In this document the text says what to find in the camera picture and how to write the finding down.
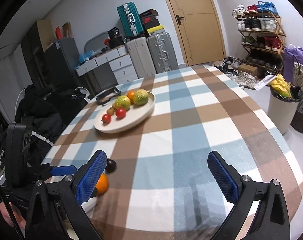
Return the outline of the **orange tangerine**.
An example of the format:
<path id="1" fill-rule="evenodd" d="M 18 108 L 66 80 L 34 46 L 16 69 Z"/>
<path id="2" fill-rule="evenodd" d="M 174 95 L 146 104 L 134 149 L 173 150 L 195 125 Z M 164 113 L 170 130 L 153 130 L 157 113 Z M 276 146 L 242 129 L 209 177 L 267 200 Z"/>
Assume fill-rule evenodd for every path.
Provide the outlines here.
<path id="1" fill-rule="evenodd" d="M 107 175 L 103 173 L 95 185 L 97 195 L 100 196 L 102 194 L 105 194 L 108 188 L 109 188 L 109 180 Z"/>
<path id="2" fill-rule="evenodd" d="M 131 102 L 132 105 L 134 104 L 134 102 L 133 102 L 134 94 L 135 94 L 135 91 L 129 91 L 127 93 L 127 97 L 130 99 L 130 102 Z"/>

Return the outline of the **red tomato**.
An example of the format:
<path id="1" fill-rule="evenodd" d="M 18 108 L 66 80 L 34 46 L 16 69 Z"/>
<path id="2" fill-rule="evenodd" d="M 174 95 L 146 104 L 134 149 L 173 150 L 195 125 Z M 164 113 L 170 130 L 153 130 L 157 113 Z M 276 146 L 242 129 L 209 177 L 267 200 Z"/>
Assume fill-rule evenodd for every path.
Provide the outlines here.
<path id="1" fill-rule="evenodd" d="M 126 116 L 127 111 L 124 108 L 119 108 L 115 111 L 115 113 L 118 119 L 122 119 Z"/>
<path id="2" fill-rule="evenodd" d="M 106 113 L 102 116 L 101 120 L 104 124 L 109 124 L 111 122 L 111 115 Z"/>

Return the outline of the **brown longan fruit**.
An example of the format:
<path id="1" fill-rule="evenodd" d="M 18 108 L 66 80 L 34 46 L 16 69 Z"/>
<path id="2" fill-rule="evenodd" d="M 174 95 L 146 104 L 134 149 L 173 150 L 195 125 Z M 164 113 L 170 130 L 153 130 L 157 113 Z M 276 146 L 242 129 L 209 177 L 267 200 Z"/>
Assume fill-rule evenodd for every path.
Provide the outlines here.
<path id="1" fill-rule="evenodd" d="M 108 110 L 107 110 L 107 114 L 113 116 L 115 114 L 115 109 L 113 107 L 110 107 Z"/>

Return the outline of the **black clothes pile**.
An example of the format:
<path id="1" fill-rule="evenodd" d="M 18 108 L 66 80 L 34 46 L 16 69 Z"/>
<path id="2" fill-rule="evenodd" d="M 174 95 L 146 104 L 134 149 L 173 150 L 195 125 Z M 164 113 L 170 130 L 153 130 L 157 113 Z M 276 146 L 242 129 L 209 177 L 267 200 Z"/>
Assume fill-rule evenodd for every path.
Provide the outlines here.
<path id="1" fill-rule="evenodd" d="M 40 165 L 59 136 L 88 104 L 90 93 L 84 87 L 51 90 L 29 85 L 15 111 L 14 122 L 32 129 L 27 162 Z"/>

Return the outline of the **checkered tablecloth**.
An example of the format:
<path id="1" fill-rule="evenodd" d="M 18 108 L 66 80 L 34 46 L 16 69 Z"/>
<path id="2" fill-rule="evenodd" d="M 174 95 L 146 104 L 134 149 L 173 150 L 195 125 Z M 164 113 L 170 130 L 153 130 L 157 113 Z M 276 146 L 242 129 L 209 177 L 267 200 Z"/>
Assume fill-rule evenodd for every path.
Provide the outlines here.
<path id="1" fill-rule="evenodd" d="M 109 189 L 83 204 L 105 239 L 208 239 L 232 205 L 207 166 L 218 151 L 255 181 L 278 179 L 289 217 L 302 199 L 303 173 L 267 114 L 215 67 L 197 66 L 120 85 L 156 96 L 152 115 L 119 134 L 95 129 L 101 107 L 92 100 L 44 159 L 57 166 L 86 163 L 106 152 L 117 168 Z"/>

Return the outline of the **cream round plate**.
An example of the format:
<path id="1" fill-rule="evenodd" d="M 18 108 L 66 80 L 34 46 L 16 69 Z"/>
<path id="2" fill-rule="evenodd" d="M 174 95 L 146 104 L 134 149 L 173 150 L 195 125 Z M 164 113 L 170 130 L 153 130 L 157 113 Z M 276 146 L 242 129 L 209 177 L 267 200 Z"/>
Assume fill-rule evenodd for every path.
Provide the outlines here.
<path id="1" fill-rule="evenodd" d="M 106 134 L 124 132 L 130 128 L 135 127 L 147 119 L 147 117 L 151 116 L 155 107 L 155 100 L 155 95 L 151 92 L 148 92 L 148 101 L 145 105 L 131 105 L 130 109 L 126 111 L 126 114 L 123 118 L 117 117 L 116 113 L 114 113 L 111 116 L 111 121 L 108 124 L 105 124 L 102 121 L 103 115 L 107 114 L 107 110 L 111 108 L 113 104 L 113 102 L 109 102 L 103 106 L 96 115 L 94 120 L 94 127 L 96 130 Z"/>

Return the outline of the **dark grey cabinet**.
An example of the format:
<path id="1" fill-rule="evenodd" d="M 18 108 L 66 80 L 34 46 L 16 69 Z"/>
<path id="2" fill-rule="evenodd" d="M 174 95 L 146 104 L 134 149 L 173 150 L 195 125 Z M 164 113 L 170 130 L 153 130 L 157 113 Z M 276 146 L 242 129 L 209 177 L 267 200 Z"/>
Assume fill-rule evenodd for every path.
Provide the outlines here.
<path id="1" fill-rule="evenodd" d="M 79 52 L 74 38 L 56 40 L 45 51 L 44 56 L 50 72 L 51 85 L 55 89 L 67 90 L 82 86 L 82 80 L 76 73 Z"/>

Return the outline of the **white drawer desk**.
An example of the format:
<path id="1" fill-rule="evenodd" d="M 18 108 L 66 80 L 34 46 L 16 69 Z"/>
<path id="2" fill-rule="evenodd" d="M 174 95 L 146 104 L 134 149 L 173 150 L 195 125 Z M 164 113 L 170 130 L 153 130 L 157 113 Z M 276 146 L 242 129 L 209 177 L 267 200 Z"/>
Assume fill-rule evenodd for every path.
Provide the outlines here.
<path id="1" fill-rule="evenodd" d="M 138 79 L 132 59 L 125 45 L 108 50 L 76 67 L 79 77 L 96 72 L 97 79 L 109 78 L 109 83 L 121 85 Z"/>

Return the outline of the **silver suitcase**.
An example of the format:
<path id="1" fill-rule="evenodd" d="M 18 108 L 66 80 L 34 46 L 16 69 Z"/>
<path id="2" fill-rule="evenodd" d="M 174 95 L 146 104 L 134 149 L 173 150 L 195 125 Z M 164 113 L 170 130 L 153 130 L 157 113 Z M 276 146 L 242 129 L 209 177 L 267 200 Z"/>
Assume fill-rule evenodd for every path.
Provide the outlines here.
<path id="1" fill-rule="evenodd" d="M 149 36 L 147 45 L 157 74 L 179 69 L 169 33 Z"/>

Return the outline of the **purple bag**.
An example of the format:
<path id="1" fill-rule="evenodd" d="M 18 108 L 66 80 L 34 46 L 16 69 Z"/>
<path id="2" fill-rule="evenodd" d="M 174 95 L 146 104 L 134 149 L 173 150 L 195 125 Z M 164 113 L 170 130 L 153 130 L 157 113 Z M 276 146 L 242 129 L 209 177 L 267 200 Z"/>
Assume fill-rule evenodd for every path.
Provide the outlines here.
<path id="1" fill-rule="evenodd" d="M 290 44 L 284 49 L 283 77 L 287 82 L 293 80 L 294 63 L 303 64 L 303 48 Z"/>

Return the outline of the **wooden shoe rack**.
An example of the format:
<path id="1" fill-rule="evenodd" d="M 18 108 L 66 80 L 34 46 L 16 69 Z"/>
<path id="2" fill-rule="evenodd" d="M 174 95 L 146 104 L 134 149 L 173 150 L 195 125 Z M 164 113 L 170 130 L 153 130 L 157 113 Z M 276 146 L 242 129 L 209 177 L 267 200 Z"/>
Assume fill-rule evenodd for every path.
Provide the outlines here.
<path id="1" fill-rule="evenodd" d="M 241 46 L 247 52 L 243 63 L 268 73 L 280 73 L 284 65 L 286 34 L 282 17 L 272 12 L 237 16 Z"/>

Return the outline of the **teal suitcase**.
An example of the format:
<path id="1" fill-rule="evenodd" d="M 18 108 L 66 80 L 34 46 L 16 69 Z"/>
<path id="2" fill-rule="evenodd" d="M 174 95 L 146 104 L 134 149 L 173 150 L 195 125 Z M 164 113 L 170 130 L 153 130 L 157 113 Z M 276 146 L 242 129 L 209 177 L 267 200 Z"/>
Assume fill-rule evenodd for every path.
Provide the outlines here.
<path id="1" fill-rule="evenodd" d="M 137 37 L 144 33 L 143 25 L 134 2 L 128 2 L 117 7 L 117 12 L 126 37 Z"/>

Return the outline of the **wooden door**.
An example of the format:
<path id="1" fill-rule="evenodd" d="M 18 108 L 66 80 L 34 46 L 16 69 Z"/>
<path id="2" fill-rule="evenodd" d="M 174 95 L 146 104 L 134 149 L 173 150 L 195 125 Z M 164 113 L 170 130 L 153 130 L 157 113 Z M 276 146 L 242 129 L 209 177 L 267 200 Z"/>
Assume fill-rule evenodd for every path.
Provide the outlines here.
<path id="1" fill-rule="evenodd" d="M 166 0 L 188 66 L 221 61 L 225 45 L 213 0 Z"/>

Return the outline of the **stacked shoe boxes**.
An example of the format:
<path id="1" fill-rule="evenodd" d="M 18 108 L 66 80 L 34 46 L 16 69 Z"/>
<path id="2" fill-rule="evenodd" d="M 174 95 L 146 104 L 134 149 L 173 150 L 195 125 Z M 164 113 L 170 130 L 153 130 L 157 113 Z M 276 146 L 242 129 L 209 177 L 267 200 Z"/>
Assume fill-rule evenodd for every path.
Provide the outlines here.
<path id="1" fill-rule="evenodd" d="M 164 33 L 165 29 L 162 24 L 160 24 L 158 17 L 158 12 L 155 9 L 148 9 L 139 14 L 143 29 L 145 32 L 145 37 L 151 35 Z"/>

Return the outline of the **black plastic frame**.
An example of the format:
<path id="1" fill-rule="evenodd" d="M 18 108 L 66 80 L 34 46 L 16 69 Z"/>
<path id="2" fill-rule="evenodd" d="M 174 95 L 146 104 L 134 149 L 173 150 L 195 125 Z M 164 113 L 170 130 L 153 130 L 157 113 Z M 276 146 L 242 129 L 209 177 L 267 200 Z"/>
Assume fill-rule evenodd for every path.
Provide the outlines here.
<path id="1" fill-rule="evenodd" d="M 96 96 L 96 103 L 98 105 L 106 105 L 108 102 L 110 102 L 113 98 L 116 98 L 121 95 L 121 91 L 113 86 L 108 89 L 105 89 L 104 91 L 100 92 Z"/>

